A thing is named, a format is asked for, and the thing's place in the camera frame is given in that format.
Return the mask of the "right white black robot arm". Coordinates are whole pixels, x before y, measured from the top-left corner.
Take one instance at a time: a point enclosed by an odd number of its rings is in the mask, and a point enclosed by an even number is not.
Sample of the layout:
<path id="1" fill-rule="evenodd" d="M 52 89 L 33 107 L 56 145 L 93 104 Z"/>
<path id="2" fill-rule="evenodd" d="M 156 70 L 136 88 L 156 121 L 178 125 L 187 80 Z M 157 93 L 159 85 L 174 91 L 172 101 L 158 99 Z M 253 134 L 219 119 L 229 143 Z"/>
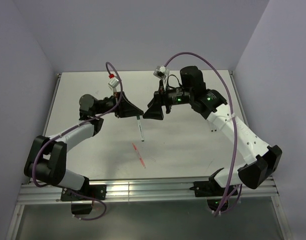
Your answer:
<path id="1" fill-rule="evenodd" d="M 168 85 L 169 70 L 158 66 L 154 76 L 159 78 L 159 88 L 147 105 L 143 118 L 163 120 L 174 105 L 189 104 L 205 120 L 234 144 L 233 152 L 240 153 L 244 164 L 234 166 L 233 170 L 223 168 L 211 176 L 210 192 L 220 195 L 231 185 L 243 184 L 250 189 L 259 187 L 276 169 L 282 156 L 279 146 L 270 146 L 260 139 L 245 123 L 231 112 L 227 100 L 216 90 L 209 89 L 203 79 L 202 71 L 196 66 L 180 70 L 179 87 Z"/>

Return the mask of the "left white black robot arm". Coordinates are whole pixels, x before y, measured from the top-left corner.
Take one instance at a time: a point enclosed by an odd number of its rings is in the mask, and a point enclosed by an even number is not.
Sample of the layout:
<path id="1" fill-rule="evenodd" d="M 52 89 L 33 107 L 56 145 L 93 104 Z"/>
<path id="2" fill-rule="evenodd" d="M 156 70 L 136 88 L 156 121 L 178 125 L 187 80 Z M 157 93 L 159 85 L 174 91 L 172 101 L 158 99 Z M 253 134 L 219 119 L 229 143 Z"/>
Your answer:
<path id="1" fill-rule="evenodd" d="M 138 118 L 144 112 L 131 103 L 123 92 L 115 92 L 104 99 L 85 94 L 80 98 L 79 105 L 77 125 L 57 135 L 39 135 L 33 140 L 23 171 L 39 187 L 51 185 L 70 189 L 75 197 L 84 200 L 90 195 L 89 178 L 67 169 L 67 153 L 100 132 L 104 123 L 102 116 L 114 113 L 117 118 Z"/>

